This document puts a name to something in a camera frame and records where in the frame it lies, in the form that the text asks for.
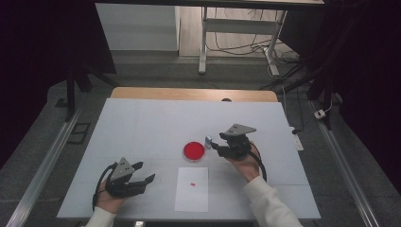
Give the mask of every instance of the white table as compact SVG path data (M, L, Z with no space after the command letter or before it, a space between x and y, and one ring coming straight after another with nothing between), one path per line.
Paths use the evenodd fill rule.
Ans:
M121 157L144 162L132 179L156 173L144 195L129 200L119 218L140 220L253 220L244 196L245 182L214 150L198 163L183 158L183 146L203 142L233 123L257 128L249 134L268 172L268 183L298 218L319 218L308 181L280 103L184 100L107 100L58 218L87 219L91 199L104 168ZM208 212L174 211L179 167L208 167Z

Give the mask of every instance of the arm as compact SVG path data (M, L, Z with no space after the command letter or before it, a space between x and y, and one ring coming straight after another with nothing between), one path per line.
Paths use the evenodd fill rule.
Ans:
M114 218L128 198L114 198L105 189L103 182L99 187L98 200L95 211L86 227L112 227Z
M258 155L252 145L252 152ZM301 227L294 213L280 200L275 188L270 187L259 176L259 165L248 155L244 160L227 159L244 177L248 184L244 187L250 198L251 210L257 222L262 227Z

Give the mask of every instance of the person's right hand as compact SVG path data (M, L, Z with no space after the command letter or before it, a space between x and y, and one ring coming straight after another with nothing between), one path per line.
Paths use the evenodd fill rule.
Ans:
M251 142L251 148L251 152L259 157L259 153L253 142ZM245 159L241 161L229 158L226 159L233 164L233 166L236 168L236 171L238 171L248 183L259 176L259 164L254 160L253 157L251 157L251 155L248 154Z

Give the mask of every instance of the white sleeve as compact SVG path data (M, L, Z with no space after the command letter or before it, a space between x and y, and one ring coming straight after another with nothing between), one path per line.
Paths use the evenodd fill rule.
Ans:
M95 211L86 224L86 227L113 227L114 218L115 214L95 206Z
M251 200L251 210L261 227L302 227L295 214L280 200L277 189L261 176L244 187Z

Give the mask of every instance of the white paper sheet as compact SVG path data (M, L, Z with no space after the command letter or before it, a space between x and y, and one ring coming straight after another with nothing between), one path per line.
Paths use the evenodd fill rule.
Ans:
M178 171L175 211L208 212L207 167L181 167Z

